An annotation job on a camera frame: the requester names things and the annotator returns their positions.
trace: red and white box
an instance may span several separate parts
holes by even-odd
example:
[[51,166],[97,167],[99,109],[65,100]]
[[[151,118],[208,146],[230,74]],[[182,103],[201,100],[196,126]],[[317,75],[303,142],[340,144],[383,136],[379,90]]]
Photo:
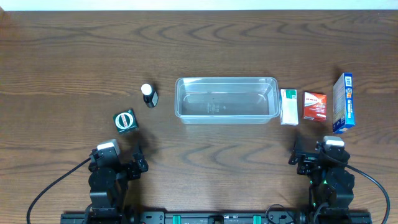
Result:
[[303,118],[326,121],[326,95],[304,92]]

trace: white backdrop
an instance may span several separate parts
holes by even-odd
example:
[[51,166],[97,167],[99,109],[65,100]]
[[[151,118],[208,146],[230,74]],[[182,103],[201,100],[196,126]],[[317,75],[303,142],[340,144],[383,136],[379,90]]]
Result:
[[398,0],[0,0],[5,11],[398,9]]

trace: small box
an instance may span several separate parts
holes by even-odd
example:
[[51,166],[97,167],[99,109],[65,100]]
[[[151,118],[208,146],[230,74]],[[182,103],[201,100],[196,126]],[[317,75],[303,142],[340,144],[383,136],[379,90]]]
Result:
[[128,133],[138,128],[132,109],[113,115],[113,121],[119,134]]
[[353,74],[343,73],[333,86],[333,132],[343,134],[355,126]]
[[326,95],[304,92],[303,118],[326,121]]
[[280,90],[280,124],[299,124],[297,90]]

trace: plastic container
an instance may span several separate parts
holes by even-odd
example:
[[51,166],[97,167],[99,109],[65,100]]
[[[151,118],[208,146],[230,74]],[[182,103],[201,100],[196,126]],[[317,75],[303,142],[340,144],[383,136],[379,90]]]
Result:
[[179,78],[175,115],[185,124],[265,124],[279,115],[275,78]]

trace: black bottle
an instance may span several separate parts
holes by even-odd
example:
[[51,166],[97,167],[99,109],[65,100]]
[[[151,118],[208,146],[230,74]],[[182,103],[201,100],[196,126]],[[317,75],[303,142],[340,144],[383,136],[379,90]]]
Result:
[[150,84],[143,84],[141,86],[141,92],[144,94],[144,102],[149,108],[154,108],[157,104],[159,97],[156,91]]

